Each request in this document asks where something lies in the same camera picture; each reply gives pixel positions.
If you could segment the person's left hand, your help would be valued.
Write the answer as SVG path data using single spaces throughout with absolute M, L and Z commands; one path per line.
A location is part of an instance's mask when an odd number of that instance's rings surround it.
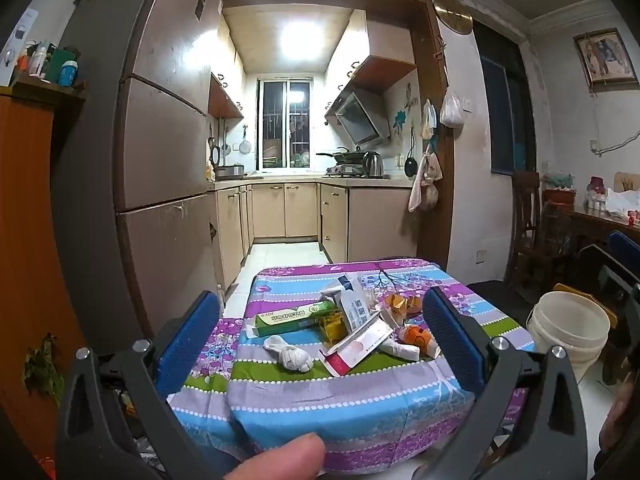
M 234 468 L 226 480 L 315 479 L 323 466 L 326 445 L 316 434 L 304 434 L 280 448 L 262 452 Z

